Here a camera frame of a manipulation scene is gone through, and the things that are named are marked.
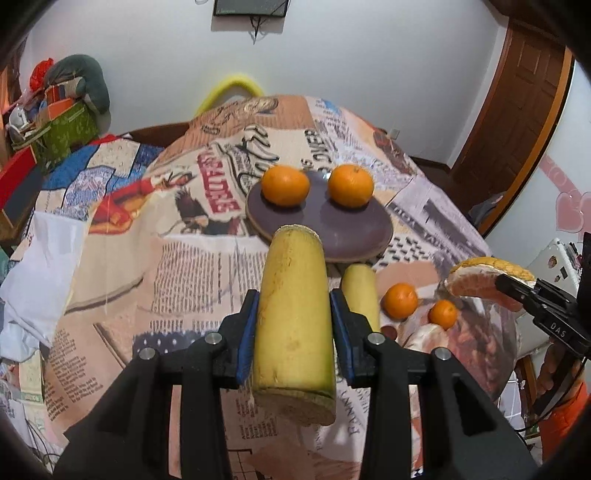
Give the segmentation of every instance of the dark purple plate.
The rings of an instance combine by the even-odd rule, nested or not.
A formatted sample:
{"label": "dark purple plate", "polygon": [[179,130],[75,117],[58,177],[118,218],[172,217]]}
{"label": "dark purple plate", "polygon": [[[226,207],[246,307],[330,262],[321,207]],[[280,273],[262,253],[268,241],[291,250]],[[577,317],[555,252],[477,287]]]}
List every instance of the dark purple plate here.
{"label": "dark purple plate", "polygon": [[310,193],[304,203],[281,208],[267,202],[261,184],[246,198],[246,215],[267,240],[283,225],[300,224],[314,230],[322,240],[327,262],[362,262],[381,254],[394,233],[386,209],[375,199],[359,209],[346,209],[330,200],[324,174],[307,172]]}

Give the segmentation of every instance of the plastic bag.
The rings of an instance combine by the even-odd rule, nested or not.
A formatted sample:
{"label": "plastic bag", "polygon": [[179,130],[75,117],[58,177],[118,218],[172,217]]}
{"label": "plastic bag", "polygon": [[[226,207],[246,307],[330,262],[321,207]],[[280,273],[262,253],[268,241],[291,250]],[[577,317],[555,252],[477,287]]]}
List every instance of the plastic bag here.
{"label": "plastic bag", "polygon": [[31,73],[31,78],[29,78],[29,88],[32,92],[36,92],[41,87],[43,87],[43,79],[45,78],[45,74],[52,65],[53,59],[49,58],[47,60],[40,61],[35,66],[33,73]]}

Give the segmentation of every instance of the wooden door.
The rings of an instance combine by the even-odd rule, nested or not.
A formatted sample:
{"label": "wooden door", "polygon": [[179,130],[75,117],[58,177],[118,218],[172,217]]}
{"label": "wooden door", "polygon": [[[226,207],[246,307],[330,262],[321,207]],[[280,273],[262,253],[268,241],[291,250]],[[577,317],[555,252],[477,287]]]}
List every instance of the wooden door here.
{"label": "wooden door", "polygon": [[463,213],[515,181],[543,130],[561,79],[564,46],[514,22],[508,35],[492,97],[452,168],[449,194]]}

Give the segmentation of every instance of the banana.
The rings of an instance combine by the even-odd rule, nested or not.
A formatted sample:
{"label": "banana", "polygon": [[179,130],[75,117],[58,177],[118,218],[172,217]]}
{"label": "banana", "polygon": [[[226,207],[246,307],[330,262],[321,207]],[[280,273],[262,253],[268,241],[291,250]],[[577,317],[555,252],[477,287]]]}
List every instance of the banana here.
{"label": "banana", "polygon": [[335,364],[322,243],[302,225],[276,231],[256,319],[255,402],[308,426],[335,421]]}
{"label": "banana", "polygon": [[340,282],[349,310],[365,315],[371,329],[379,332],[379,298],[375,286],[375,272],[365,264],[347,267]]}

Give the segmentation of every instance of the screw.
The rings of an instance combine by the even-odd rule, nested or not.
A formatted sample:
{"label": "screw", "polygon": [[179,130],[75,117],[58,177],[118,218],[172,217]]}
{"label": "screw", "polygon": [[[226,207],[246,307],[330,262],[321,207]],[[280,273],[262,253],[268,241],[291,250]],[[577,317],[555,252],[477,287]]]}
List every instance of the screw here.
{"label": "screw", "polygon": [[449,360],[452,357],[452,353],[442,346],[438,346],[433,353],[439,360]]}
{"label": "screw", "polygon": [[217,345],[223,339],[222,335],[217,332],[208,333],[205,336],[205,341],[210,345]]}
{"label": "screw", "polygon": [[373,343],[374,345],[381,345],[386,341],[386,337],[381,333],[374,332],[368,335],[369,343]]}
{"label": "screw", "polygon": [[154,358],[154,355],[156,355],[156,350],[154,350],[150,346],[147,346],[146,348],[142,348],[139,351],[139,357],[142,360],[150,360],[151,358]]}

